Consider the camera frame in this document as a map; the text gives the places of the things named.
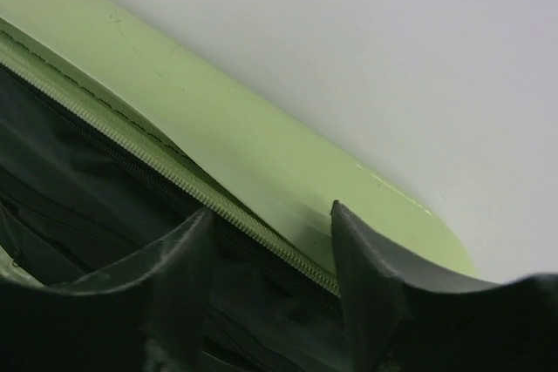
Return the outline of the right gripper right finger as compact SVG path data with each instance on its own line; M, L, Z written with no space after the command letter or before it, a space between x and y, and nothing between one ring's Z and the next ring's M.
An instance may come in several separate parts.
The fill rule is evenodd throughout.
M331 208L337 282L356 371L554 371L557 277L496 284L432 263Z

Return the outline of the green suitcase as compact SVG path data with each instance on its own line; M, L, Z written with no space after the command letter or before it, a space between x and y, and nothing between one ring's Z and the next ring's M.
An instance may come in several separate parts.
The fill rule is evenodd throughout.
M110 0L1 0L1 57L331 293L330 209L473 276L425 206Z

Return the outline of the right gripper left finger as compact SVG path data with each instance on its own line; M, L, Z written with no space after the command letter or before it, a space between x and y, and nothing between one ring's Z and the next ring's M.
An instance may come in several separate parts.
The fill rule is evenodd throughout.
M214 267L214 220L173 231L72 283L1 281L3 371L192 371Z

